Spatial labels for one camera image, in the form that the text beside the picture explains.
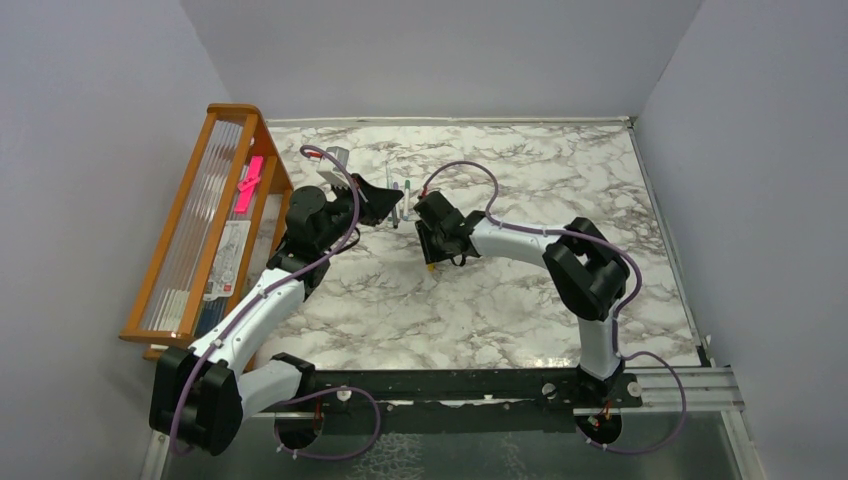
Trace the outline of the white pen brown tip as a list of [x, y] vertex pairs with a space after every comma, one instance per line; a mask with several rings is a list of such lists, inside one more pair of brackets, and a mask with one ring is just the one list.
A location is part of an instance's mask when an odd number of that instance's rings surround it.
[[404, 193], [404, 203], [403, 203], [403, 210], [402, 210], [402, 219], [404, 221], [408, 221], [410, 219], [410, 212], [411, 212], [412, 190], [411, 191], [405, 190], [404, 185], [403, 185], [403, 193]]

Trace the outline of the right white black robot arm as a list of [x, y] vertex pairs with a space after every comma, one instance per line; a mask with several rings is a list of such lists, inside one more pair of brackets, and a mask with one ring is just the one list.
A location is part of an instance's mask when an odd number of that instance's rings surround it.
[[616, 395], [624, 362], [616, 352], [614, 308], [624, 297], [630, 268], [592, 221], [577, 217], [562, 229], [508, 226], [483, 211], [464, 215], [439, 192], [423, 196], [413, 210], [428, 264], [462, 266], [469, 258], [498, 257], [546, 269], [578, 318], [579, 398], [600, 407]]

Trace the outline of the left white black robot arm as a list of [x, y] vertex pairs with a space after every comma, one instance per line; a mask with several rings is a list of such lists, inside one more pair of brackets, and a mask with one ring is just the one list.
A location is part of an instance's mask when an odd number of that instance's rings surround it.
[[332, 186], [333, 199], [317, 186], [296, 189], [282, 239], [252, 290], [189, 347], [171, 346], [160, 356], [149, 413], [153, 430], [219, 455], [255, 414], [278, 403], [294, 411], [310, 405], [310, 363], [285, 354], [258, 369], [245, 368], [271, 331], [317, 289], [331, 256], [356, 228], [379, 225], [404, 197], [358, 174], [350, 179]]

